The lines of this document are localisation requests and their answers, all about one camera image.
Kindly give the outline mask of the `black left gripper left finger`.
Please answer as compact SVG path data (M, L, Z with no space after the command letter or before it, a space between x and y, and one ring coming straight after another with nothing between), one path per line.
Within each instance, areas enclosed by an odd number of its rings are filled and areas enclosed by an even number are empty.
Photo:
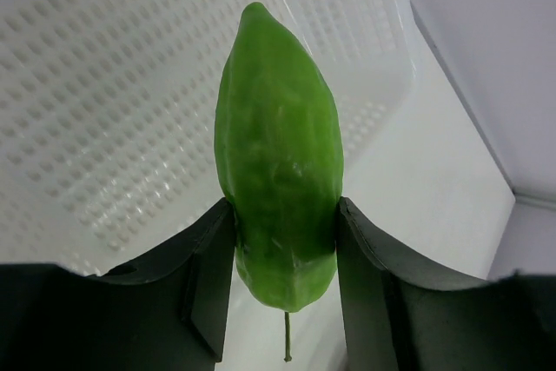
M211 370L223 357L234 214L190 227L106 275L1 267L4 370Z

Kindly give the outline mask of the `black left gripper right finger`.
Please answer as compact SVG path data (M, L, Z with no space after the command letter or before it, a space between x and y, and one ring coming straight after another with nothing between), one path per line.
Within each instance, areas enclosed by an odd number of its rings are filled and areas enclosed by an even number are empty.
M553 275L461 273L375 226L345 197L336 247L351 369L554 369Z

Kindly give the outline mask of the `fake green vegetable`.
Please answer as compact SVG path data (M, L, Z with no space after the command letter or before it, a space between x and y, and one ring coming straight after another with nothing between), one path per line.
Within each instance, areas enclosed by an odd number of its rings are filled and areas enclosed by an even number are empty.
M260 2L242 11L215 107L218 182L235 217L235 264L283 320L336 271L344 153L333 93L298 38Z

